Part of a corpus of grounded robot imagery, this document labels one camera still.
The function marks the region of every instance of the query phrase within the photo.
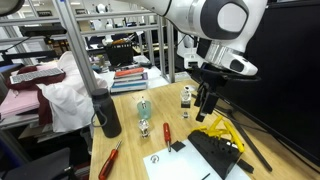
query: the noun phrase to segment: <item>box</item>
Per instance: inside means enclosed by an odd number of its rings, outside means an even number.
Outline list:
[[[112,44],[111,46],[105,48],[108,59],[112,66],[124,66],[132,64],[133,50],[131,42]]]

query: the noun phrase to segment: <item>wooden table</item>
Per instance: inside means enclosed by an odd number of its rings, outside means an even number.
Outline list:
[[[181,119],[182,110],[180,109],[179,93],[185,85],[197,86],[194,81],[187,80],[113,98],[122,125],[122,132],[119,136],[110,139],[104,136],[100,128],[95,129],[90,179],[98,179],[101,167],[119,140],[122,140],[122,145],[108,179],[146,180],[148,174],[143,158],[166,148],[162,126],[164,122],[170,124],[172,142],[187,139],[192,128],[202,125],[210,126],[217,116],[213,113],[208,115],[203,123],[197,122],[195,117],[198,108],[194,106],[190,110],[191,119]],[[138,128],[139,116],[136,104],[142,96],[152,103],[150,137],[147,139],[141,138]],[[240,117],[240,119],[243,123],[257,126],[245,117]],[[273,171],[268,172],[240,137],[245,145],[245,152],[241,155],[241,158],[255,168],[253,174],[248,173],[252,179],[320,179],[319,174],[301,163],[271,135],[249,129],[246,132],[273,167]]]

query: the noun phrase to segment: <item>black office chair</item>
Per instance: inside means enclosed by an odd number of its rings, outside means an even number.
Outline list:
[[[69,164],[70,149],[64,148],[40,159],[10,170],[4,180],[76,180],[74,169]]]

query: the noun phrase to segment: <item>stack of books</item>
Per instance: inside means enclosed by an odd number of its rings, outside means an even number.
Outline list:
[[[148,85],[148,73],[141,67],[117,71],[113,81],[111,93],[144,90]]]

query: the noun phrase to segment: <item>computer monitor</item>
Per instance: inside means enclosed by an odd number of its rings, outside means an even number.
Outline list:
[[[261,81],[228,81],[217,90],[296,152],[320,166],[320,1],[269,4],[245,57]],[[209,42],[199,43],[205,56]]]

